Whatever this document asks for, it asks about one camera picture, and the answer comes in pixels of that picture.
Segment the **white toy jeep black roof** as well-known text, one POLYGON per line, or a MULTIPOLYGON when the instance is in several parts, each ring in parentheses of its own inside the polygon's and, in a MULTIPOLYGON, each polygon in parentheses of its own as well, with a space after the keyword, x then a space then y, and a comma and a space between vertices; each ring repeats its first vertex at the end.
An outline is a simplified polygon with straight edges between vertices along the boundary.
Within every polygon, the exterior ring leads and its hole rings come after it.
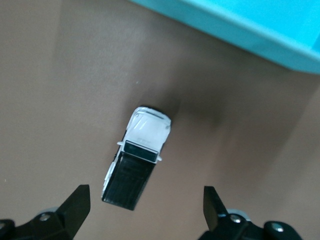
POLYGON ((171 132, 171 119, 153 108, 136 108, 104 178, 101 200, 133 211, 162 160, 161 151, 171 132))

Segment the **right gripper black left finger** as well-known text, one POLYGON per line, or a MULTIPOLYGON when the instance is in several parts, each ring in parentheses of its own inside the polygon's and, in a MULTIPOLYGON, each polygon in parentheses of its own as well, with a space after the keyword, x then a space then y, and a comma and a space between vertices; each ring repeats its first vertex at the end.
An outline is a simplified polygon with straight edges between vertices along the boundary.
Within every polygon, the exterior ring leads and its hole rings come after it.
POLYGON ((90 187, 79 185, 57 209, 42 211, 23 225, 0 219, 0 240, 74 240, 90 209, 90 187))

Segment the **turquoise plastic bin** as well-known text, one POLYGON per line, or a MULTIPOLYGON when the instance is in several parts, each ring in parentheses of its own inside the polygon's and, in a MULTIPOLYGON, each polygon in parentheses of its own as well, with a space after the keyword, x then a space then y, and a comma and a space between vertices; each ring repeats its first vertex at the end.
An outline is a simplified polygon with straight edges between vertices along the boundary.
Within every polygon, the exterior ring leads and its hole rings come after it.
POLYGON ((320 0, 129 0, 293 71, 320 75, 320 0))

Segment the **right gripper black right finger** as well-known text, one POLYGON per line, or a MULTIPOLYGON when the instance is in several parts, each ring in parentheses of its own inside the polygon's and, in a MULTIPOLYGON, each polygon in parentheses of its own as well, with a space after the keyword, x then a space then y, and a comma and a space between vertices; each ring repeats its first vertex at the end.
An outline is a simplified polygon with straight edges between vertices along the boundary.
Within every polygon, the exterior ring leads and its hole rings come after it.
POLYGON ((203 213, 208 230, 198 240, 303 240, 287 223, 272 220, 259 227, 245 212, 227 209, 212 186, 203 189, 203 213))

